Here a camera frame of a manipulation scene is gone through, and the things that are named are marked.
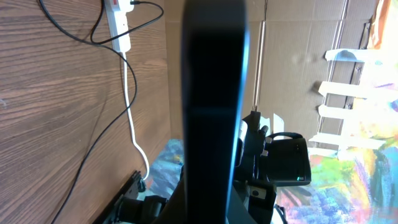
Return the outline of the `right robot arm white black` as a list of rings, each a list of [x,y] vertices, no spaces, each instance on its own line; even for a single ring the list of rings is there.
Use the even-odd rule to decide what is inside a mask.
[[[286,223],[285,208],[275,203],[278,187],[308,185],[312,180],[308,148],[299,133],[267,134],[261,113],[243,118],[233,175],[233,203],[229,220],[271,223],[278,214]]]

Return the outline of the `Galaxy smartphone blue screen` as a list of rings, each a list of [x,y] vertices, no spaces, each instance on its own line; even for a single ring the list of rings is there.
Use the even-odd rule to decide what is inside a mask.
[[[224,223],[248,69],[243,0],[184,4],[181,87],[187,223]]]

